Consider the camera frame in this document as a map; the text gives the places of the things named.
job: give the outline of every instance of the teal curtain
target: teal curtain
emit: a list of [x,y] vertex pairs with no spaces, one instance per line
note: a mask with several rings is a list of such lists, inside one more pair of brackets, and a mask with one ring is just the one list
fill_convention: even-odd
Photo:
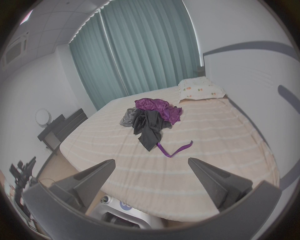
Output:
[[182,0],[114,0],[70,43],[90,99],[113,99],[176,86],[196,77],[200,57]]
[[199,51],[182,0],[114,0],[100,14],[129,95],[197,76]]
[[128,96],[99,14],[91,17],[77,33],[70,50],[82,84],[97,110],[111,100]]

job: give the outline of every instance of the beige bed sheet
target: beige bed sheet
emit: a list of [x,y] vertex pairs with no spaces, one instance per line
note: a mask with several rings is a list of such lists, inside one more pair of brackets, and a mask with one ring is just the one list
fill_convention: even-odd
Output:
[[[218,214],[207,192],[188,165],[199,158],[253,181],[279,186],[274,157],[252,124],[227,99],[184,100],[178,104],[178,87],[116,99],[82,123],[61,144],[66,159],[79,171],[107,159],[116,168],[101,188],[126,204],[158,217],[199,221]],[[148,152],[133,135],[132,127],[119,124],[126,110],[140,98],[160,98],[182,107],[181,121],[162,130],[161,145]]]

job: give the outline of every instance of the pillowcase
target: pillowcase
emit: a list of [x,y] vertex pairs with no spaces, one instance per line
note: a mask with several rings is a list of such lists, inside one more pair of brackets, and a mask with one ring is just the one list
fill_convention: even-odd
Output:
[[179,102],[183,99],[209,99],[223,98],[226,92],[207,79],[206,77],[195,77],[183,79],[179,86]]

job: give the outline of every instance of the black garment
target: black garment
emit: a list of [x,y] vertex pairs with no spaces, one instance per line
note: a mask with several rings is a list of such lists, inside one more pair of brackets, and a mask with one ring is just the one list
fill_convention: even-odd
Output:
[[137,109],[132,121],[133,134],[142,133],[139,141],[150,151],[161,141],[160,131],[164,128],[172,128],[170,122],[162,119],[161,114],[155,110]]

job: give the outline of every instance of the blue circular logo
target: blue circular logo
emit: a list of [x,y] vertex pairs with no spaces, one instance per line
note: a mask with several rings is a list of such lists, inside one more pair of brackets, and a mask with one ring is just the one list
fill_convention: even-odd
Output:
[[132,209],[131,206],[128,206],[128,205],[126,205],[125,203],[123,203],[123,202],[121,202],[121,201],[120,201],[120,206],[121,206],[121,208],[122,208],[123,210],[125,210],[125,211],[128,211],[128,210]]

